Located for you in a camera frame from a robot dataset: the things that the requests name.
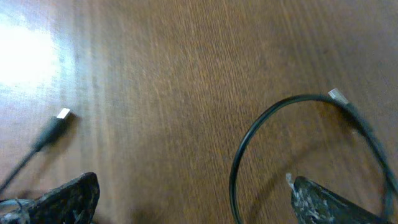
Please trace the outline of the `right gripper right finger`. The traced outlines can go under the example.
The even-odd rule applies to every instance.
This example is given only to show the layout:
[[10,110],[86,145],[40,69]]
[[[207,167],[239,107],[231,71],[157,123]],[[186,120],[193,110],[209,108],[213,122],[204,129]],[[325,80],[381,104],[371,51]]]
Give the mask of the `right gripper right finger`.
[[316,182],[286,174],[292,189],[291,206],[299,224],[378,224],[389,223]]

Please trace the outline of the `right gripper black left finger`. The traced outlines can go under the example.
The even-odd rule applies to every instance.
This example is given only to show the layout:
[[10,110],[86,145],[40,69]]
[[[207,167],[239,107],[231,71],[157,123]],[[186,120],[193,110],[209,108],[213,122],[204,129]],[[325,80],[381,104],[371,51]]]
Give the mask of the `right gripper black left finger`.
[[91,223],[100,198],[97,175],[87,172],[34,200],[13,199],[1,223]]

